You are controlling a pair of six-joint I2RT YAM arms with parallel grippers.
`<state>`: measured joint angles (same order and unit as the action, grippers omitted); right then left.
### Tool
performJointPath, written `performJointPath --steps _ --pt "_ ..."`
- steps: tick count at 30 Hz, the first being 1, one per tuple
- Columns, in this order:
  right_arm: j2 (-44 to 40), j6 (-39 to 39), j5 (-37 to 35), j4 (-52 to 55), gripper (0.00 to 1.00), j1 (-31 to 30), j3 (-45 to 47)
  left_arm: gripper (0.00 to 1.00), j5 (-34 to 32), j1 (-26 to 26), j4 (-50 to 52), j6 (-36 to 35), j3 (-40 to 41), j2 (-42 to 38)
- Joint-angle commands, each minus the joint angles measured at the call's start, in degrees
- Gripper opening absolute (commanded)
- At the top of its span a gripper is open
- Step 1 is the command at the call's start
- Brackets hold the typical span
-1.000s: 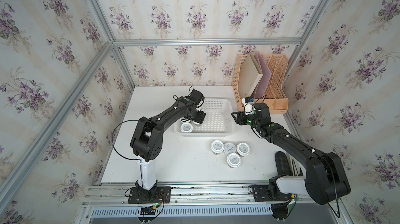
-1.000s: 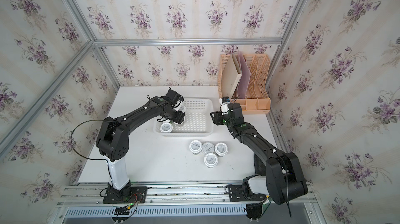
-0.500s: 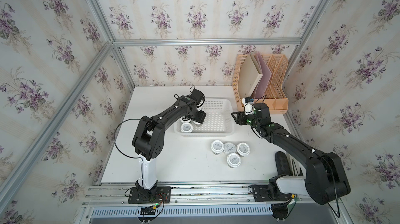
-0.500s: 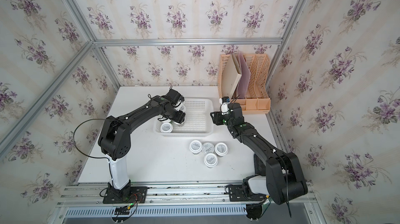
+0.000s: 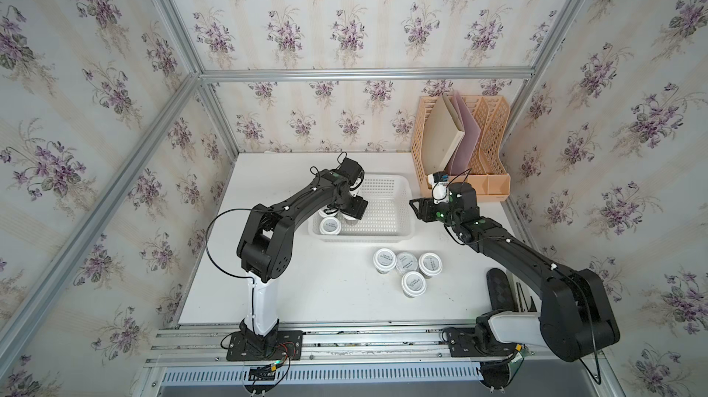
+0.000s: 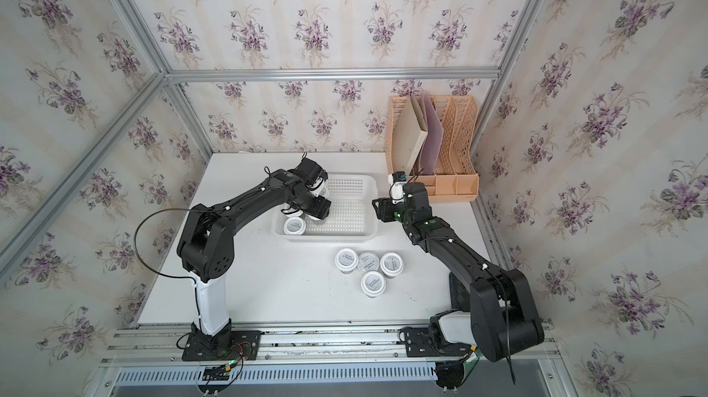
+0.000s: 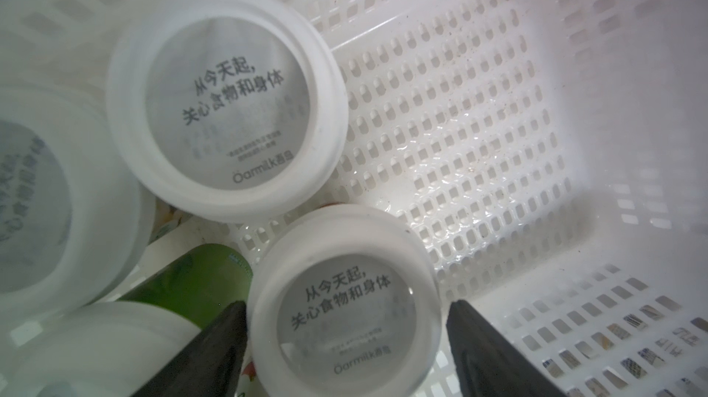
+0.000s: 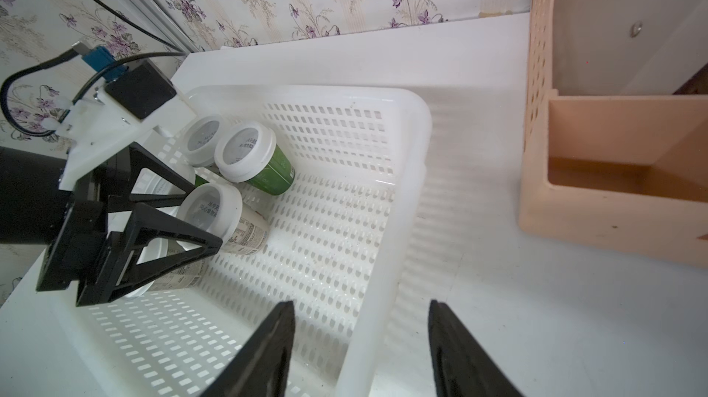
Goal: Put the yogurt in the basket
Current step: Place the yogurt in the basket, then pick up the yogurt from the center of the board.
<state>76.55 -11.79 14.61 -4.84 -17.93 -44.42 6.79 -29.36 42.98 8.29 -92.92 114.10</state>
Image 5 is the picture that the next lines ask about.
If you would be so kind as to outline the yogurt cup row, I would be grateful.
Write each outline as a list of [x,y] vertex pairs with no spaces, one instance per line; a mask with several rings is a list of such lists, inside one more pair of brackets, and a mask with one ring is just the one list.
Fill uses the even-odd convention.
[[319,231],[323,236],[338,236],[342,231],[341,221],[335,216],[326,217],[320,222]]
[[419,269],[418,258],[409,252],[400,252],[396,255],[396,270],[400,275],[416,272]]
[[406,297],[421,297],[427,291],[427,281],[422,273],[407,272],[401,278],[401,287]]
[[437,277],[442,273],[442,259],[434,252],[426,252],[419,258],[419,269],[426,278]]
[[392,249],[381,248],[374,253],[374,268],[380,275],[386,275],[396,268],[396,253]]
[[359,219],[348,214],[341,214],[341,216],[349,224],[357,224],[359,222]]
[[318,211],[319,215],[322,218],[336,216],[338,212],[339,212],[339,210],[337,210],[337,208],[329,207],[329,206],[323,207]]

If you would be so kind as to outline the yogurt cup back row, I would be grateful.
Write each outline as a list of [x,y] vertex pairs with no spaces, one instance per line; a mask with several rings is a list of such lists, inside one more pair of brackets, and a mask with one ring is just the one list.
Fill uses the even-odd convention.
[[419,269],[418,258],[409,252],[400,252],[396,255],[396,270],[400,275],[416,272]]
[[426,252],[419,258],[419,269],[426,278],[437,277],[442,273],[442,259],[434,252]]
[[396,253],[392,249],[381,248],[374,253],[374,268],[380,275],[386,275],[396,268]]
[[342,231],[341,221],[335,216],[326,217],[320,222],[319,231],[323,236],[338,236]]

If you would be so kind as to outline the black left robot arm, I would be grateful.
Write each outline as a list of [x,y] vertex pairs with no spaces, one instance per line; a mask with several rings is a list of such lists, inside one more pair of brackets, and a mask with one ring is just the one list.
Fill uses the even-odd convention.
[[291,263],[296,230],[323,208],[360,220],[368,201],[356,191],[365,179],[362,166],[345,157],[334,169],[315,170],[312,182],[289,199],[250,212],[237,245],[237,257],[251,280],[249,312],[240,332],[264,350],[276,343],[278,278]]

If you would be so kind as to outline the yogurt cup front row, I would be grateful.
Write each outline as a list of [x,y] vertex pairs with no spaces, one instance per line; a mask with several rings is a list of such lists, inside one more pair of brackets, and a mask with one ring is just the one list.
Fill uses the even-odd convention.
[[401,278],[401,287],[406,297],[421,297],[427,291],[427,281],[422,273],[407,272]]
[[341,216],[349,224],[357,224],[359,222],[359,219],[348,214],[341,214]]
[[329,207],[329,206],[323,207],[318,211],[319,215],[322,218],[336,216],[338,212],[339,212],[339,210],[337,210],[337,208]]

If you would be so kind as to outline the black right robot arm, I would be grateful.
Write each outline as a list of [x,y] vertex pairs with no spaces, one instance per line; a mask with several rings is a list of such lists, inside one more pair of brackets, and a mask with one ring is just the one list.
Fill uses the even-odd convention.
[[476,327],[502,344],[538,345],[566,362],[584,358],[621,341],[610,298],[599,275],[555,262],[481,214],[477,193],[466,182],[448,186],[448,201],[411,200],[416,218],[440,223],[455,241],[501,264],[540,298],[537,313],[494,311]]

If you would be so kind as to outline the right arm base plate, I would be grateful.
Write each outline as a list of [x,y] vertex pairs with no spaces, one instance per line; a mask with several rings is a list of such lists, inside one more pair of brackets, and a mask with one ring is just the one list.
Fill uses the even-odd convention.
[[441,336],[452,358],[508,358],[521,349],[519,344],[497,341],[492,331],[481,325],[446,327]]

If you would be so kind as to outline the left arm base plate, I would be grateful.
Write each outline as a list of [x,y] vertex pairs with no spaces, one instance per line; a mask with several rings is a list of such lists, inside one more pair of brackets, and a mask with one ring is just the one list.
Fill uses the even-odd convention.
[[302,356],[301,331],[276,331],[266,336],[250,330],[230,335],[226,345],[226,360],[229,362],[300,360]]

